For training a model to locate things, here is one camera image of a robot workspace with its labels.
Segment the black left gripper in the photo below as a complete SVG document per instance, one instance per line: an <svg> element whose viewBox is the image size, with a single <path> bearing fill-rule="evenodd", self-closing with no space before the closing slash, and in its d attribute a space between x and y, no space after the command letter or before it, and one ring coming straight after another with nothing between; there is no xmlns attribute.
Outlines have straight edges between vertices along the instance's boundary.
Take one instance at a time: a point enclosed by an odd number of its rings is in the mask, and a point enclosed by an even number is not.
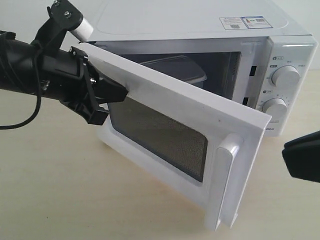
<svg viewBox="0 0 320 240"><path fill-rule="evenodd" d="M96 69L88 55L72 47L40 58L42 96L58 100L89 125L103 125L109 111L99 104L123 102L128 90Z"/></svg>

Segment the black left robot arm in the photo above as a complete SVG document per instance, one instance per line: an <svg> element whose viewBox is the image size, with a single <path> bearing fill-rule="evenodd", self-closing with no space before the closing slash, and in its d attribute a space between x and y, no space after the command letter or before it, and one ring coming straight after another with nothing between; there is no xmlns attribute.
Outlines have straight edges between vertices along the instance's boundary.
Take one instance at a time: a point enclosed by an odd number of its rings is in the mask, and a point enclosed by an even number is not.
<svg viewBox="0 0 320 240"><path fill-rule="evenodd" d="M59 101L90 125L101 126L109 111L101 105L123 102L128 90L97 70L76 47L45 52L38 44L0 33L0 88Z"/></svg>

